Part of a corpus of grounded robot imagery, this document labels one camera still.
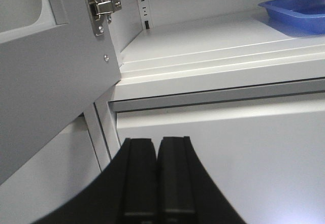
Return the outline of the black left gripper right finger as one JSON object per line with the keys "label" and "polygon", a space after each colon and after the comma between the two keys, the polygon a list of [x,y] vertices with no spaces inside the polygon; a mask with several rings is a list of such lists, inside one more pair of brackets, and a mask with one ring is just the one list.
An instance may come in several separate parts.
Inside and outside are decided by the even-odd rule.
{"label": "black left gripper right finger", "polygon": [[163,213],[194,213],[183,138],[164,137],[158,151],[159,207]]}

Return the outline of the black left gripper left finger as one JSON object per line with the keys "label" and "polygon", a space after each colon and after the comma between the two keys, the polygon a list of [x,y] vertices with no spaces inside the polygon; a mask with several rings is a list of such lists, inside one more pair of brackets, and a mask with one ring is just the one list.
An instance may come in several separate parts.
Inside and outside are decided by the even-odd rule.
{"label": "black left gripper left finger", "polygon": [[151,139],[131,139],[124,215],[156,215],[156,153]]}

